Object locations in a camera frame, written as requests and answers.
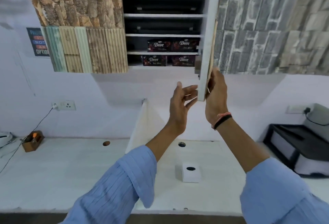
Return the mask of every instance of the person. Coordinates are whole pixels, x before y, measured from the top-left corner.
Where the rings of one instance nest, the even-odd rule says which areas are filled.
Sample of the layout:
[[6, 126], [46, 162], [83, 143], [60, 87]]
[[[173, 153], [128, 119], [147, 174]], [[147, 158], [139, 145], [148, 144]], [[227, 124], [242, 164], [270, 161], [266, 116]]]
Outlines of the person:
[[[149, 208], [154, 200], [157, 161], [184, 132], [187, 112], [197, 100], [196, 89], [196, 85], [182, 88], [178, 82], [165, 127], [146, 145], [131, 150], [109, 168], [88, 193], [77, 199], [62, 223], [125, 223], [139, 198]], [[314, 196], [292, 170], [270, 158], [227, 113], [227, 86], [217, 69], [212, 71], [208, 89], [206, 119], [215, 125], [246, 173], [240, 196], [245, 221], [248, 224], [328, 224], [329, 205]]]

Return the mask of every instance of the bracelet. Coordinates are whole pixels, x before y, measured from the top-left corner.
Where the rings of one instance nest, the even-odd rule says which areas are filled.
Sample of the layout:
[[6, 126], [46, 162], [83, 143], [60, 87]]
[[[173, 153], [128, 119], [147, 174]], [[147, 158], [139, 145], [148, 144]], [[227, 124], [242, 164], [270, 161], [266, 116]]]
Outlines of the bracelet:
[[230, 112], [226, 112], [226, 113], [224, 113], [224, 114], [218, 114], [217, 116], [218, 116], [219, 118], [217, 119], [217, 121], [216, 121], [216, 123], [214, 124], [214, 126], [211, 126], [214, 130], [216, 130], [217, 127], [218, 127], [221, 123], [223, 123], [223, 122], [225, 122], [226, 120], [228, 120], [229, 118], [231, 118], [231, 117], [232, 117], [232, 114], [231, 114]]

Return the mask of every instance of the round hole in desk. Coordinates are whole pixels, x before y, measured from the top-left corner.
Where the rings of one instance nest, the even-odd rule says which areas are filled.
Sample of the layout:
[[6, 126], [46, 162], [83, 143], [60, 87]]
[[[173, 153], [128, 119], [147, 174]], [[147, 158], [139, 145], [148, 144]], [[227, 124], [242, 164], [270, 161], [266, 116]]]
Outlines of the round hole in desk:
[[179, 147], [185, 147], [186, 144], [185, 144], [184, 142], [179, 142], [179, 143], [178, 143], [178, 146], [179, 146]]

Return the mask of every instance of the electrical outlet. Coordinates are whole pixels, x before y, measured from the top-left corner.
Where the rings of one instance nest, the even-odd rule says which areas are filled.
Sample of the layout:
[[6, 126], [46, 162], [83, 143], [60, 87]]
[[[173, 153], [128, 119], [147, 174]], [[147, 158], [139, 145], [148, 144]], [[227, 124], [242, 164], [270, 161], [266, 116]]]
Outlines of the electrical outlet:
[[313, 105], [290, 105], [286, 110], [286, 114], [303, 114], [304, 110], [309, 107], [313, 110]]
[[73, 100], [65, 100], [62, 102], [52, 103], [52, 106], [57, 106], [57, 110], [77, 110]]

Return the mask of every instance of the white shelf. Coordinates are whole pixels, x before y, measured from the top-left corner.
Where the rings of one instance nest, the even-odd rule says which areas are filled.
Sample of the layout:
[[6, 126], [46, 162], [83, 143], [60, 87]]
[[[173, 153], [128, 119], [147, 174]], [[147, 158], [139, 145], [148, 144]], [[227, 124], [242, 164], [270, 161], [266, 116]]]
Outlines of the white shelf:
[[143, 66], [143, 64], [138, 64], [138, 65], [130, 65], [129, 69], [132, 70], [168, 70], [168, 69], [175, 69], [175, 70], [193, 70], [193, 66], [172, 66], [172, 65], [167, 65], [167, 66]]
[[201, 35], [154, 35], [154, 34], [126, 34], [127, 37], [183, 37], [200, 38]]
[[203, 14], [123, 14], [124, 17], [139, 18], [203, 18]]
[[197, 55], [198, 52], [148, 52], [148, 51], [127, 51], [132, 55]]

